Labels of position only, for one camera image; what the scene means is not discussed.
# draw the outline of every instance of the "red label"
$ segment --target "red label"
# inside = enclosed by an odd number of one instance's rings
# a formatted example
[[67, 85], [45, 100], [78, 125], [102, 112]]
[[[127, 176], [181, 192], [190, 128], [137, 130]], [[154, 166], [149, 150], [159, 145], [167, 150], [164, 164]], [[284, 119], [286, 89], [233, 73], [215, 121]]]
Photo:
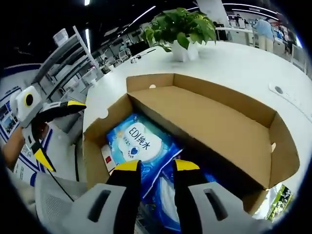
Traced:
[[105, 159], [106, 163], [109, 163], [110, 161], [112, 161], [111, 157], [108, 156], [106, 159]]

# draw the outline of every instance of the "office chair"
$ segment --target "office chair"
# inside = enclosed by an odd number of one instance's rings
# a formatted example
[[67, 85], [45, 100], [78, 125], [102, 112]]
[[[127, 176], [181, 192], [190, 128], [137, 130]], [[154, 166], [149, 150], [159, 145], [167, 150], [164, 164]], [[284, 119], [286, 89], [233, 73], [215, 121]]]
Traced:
[[119, 58], [122, 62], [126, 61], [129, 57], [127, 56], [127, 53], [125, 50], [122, 50], [119, 52]]

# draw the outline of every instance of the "desk surface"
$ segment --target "desk surface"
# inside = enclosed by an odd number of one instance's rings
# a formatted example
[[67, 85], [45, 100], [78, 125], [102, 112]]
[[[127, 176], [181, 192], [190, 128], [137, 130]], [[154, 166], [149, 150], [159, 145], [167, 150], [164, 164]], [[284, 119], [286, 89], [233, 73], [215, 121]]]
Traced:
[[[230, 28], [230, 27], [218, 27], [215, 28], [216, 30], [226, 30], [226, 31], [236, 31], [236, 32], [241, 32], [241, 33], [251, 33], [253, 34], [252, 29], [243, 29], [243, 28]], [[284, 43], [284, 41], [280, 38], [274, 37], [274, 41], [279, 42], [279, 43]]]
[[312, 81], [303, 72], [277, 55], [230, 42], [208, 42], [200, 46], [198, 60], [184, 63], [174, 62], [172, 53], [156, 47], [137, 63], [122, 63], [89, 89], [83, 130], [96, 118], [105, 116], [105, 108], [126, 93], [128, 76], [157, 73], [180, 73], [209, 80], [277, 110], [293, 136], [300, 158], [299, 171], [283, 183], [297, 191], [312, 152], [312, 123], [295, 106], [270, 91], [269, 85], [280, 86], [312, 113]]

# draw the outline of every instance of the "green plant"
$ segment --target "green plant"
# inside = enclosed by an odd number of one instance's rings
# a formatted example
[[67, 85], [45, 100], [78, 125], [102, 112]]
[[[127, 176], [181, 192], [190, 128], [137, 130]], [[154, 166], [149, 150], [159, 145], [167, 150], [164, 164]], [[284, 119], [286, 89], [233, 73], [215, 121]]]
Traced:
[[201, 44], [203, 41], [216, 41], [215, 26], [205, 15], [194, 12], [190, 13], [184, 8], [163, 11], [151, 22], [151, 27], [144, 28], [142, 38], [146, 43], [162, 47], [166, 52], [171, 48], [166, 43], [173, 43], [174, 40], [185, 49], [189, 48], [190, 40]]

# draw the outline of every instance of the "person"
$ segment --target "person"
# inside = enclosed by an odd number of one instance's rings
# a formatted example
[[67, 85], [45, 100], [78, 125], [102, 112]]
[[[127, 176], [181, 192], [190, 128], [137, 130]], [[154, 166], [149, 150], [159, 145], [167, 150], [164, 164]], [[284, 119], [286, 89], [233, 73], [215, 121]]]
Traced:
[[119, 51], [126, 50], [126, 48], [127, 48], [127, 46], [126, 46], [126, 44], [123, 42], [123, 43], [121, 44], [121, 47], [119, 48]]
[[[39, 124], [36, 128], [34, 137], [37, 139], [43, 139], [47, 135], [48, 125]], [[35, 189], [29, 184], [22, 180], [19, 180], [14, 174], [13, 170], [16, 162], [20, 156], [20, 152], [25, 144], [25, 139], [22, 135], [22, 127], [19, 126], [12, 133], [7, 143], [1, 149], [1, 154], [3, 156], [4, 162], [7, 167], [8, 175], [11, 182], [17, 189], [19, 196], [21, 197], [23, 203], [26, 205], [30, 213], [37, 216], [36, 206], [35, 206]]]
[[259, 19], [254, 28], [259, 37], [259, 48], [273, 53], [274, 31], [268, 20]]
[[238, 24], [239, 19], [243, 19], [243, 18], [240, 16], [240, 14], [237, 14], [237, 15], [235, 16], [235, 20], [236, 20], [237, 25], [239, 25], [239, 24]]

